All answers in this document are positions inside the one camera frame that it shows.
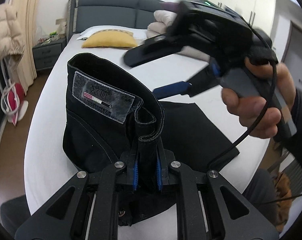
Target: wardrobe handle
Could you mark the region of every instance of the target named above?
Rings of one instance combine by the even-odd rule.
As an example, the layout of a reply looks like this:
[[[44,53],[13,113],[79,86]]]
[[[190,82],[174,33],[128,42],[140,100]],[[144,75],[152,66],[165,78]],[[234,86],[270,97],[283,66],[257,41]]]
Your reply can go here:
[[[253,19],[252,19],[252,26],[253,26],[253,23],[254,23],[254,19],[255,19],[255,13],[253,14]]]
[[[251,14],[250,14],[249,25],[251,25],[251,17],[252,17],[252,11],[251,11]]]

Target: curtain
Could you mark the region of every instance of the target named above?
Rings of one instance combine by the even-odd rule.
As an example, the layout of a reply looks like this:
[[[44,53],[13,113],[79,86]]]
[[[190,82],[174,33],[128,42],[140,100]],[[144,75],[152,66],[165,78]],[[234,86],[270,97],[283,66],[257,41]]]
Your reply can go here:
[[[24,91],[27,92],[28,87],[33,84],[33,80],[36,78],[32,47],[35,45],[35,18],[38,0],[10,0],[9,3],[17,9],[18,21],[24,32],[26,46],[24,55],[17,68],[17,74]]]

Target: jeans label patch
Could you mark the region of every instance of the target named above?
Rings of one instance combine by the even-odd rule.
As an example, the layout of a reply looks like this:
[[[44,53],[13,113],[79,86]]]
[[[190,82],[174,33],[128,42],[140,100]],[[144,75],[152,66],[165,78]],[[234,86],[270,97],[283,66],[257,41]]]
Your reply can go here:
[[[76,71],[72,95],[94,111],[124,123],[135,96]]]

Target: puffer jacket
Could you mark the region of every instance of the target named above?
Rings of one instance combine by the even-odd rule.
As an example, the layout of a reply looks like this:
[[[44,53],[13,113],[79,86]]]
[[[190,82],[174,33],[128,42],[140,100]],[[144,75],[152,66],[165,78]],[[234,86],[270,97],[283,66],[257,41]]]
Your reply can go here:
[[[24,38],[17,20],[17,10],[9,4],[0,5],[0,61],[5,59],[9,76],[19,82],[18,64],[24,52]]]

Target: hand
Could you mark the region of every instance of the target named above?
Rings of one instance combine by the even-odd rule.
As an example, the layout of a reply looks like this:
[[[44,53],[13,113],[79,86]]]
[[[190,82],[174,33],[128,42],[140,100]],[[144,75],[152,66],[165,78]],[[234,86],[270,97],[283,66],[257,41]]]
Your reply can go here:
[[[272,77],[272,66],[270,64],[263,66],[254,66],[246,57],[246,67],[259,78]],[[284,63],[279,63],[277,69],[277,82],[276,85],[280,90],[285,102],[287,103],[290,111],[292,109],[295,99],[295,86],[293,78]],[[229,113],[239,116],[239,122],[244,127],[249,127],[256,120],[261,113],[266,100],[262,97],[249,97],[238,98],[237,94],[228,88],[224,88],[221,93],[222,100],[227,106]],[[277,123],[281,119],[280,111],[271,107],[268,108],[262,120],[257,127],[250,133],[251,136],[259,137],[262,139],[271,138],[278,132]]]

